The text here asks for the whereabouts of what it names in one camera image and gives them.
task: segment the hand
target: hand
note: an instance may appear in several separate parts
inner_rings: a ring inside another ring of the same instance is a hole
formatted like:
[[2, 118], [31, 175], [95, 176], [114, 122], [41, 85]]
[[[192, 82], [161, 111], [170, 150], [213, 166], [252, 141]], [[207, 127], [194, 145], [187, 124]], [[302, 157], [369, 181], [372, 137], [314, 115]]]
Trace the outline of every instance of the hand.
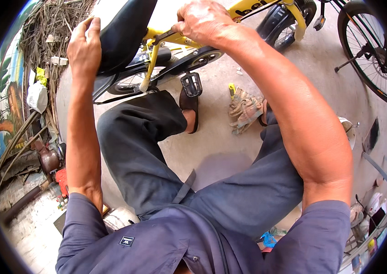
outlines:
[[178, 23], [172, 30], [197, 43], [221, 48], [221, 38], [236, 25], [228, 11], [211, 0], [194, 0], [184, 4], [177, 12]]
[[72, 78], [79, 81], [94, 81], [101, 63], [101, 19], [87, 18], [79, 23], [72, 32], [67, 57], [72, 69]]

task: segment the black bicycle seat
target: black bicycle seat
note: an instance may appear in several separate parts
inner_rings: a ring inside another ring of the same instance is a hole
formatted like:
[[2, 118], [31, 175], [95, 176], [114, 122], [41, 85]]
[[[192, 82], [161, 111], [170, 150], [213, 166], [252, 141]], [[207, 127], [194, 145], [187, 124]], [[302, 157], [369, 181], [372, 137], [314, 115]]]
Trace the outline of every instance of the black bicycle seat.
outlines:
[[102, 59], [98, 75], [110, 76], [134, 58], [157, 0], [128, 0], [101, 31]]

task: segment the man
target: man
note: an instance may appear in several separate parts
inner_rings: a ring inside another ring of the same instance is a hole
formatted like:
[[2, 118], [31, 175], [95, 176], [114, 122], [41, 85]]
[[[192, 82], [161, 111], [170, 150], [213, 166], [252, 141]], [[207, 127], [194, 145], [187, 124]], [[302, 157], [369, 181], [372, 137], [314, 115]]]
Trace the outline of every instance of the man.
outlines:
[[[101, 60], [100, 20], [87, 19], [73, 31], [68, 48], [70, 200], [56, 271], [337, 273], [350, 229], [353, 164], [335, 113], [290, 61], [256, 31], [235, 24], [223, 6], [193, 1], [178, 18], [173, 30], [226, 52], [264, 94], [267, 127], [259, 155], [248, 170], [197, 193], [186, 187], [157, 144], [196, 130], [196, 101], [183, 92], [181, 109], [167, 91], [121, 103], [101, 116], [96, 131], [92, 90]], [[141, 219], [112, 234], [101, 218], [99, 145]], [[254, 240], [302, 199], [301, 218], [262, 256]]]

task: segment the shirt logo patch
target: shirt logo patch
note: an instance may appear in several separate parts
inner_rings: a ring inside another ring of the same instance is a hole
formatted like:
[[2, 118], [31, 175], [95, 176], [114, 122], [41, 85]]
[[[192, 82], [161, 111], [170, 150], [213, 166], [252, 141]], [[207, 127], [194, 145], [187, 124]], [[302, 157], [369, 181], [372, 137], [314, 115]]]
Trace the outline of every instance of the shirt logo patch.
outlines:
[[122, 240], [120, 240], [119, 244], [120, 245], [131, 246], [133, 244], [133, 241], [134, 241], [134, 237], [123, 236]]

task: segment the dark pants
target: dark pants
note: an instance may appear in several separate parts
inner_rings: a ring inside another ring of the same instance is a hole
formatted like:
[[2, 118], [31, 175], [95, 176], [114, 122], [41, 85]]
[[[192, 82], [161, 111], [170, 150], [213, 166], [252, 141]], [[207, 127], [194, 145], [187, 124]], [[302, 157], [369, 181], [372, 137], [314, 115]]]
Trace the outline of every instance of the dark pants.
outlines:
[[[196, 193], [190, 190], [180, 204], [194, 208], [215, 226], [252, 238], [284, 218], [302, 200], [303, 181], [271, 110], [267, 124], [261, 150], [249, 169]], [[166, 165], [157, 142], [185, 128], [186, 120], [167, 91], [120, 103], [99, 118], [104, 159], [126, 203], [141, 220], [171, 203], [183, 185]]]

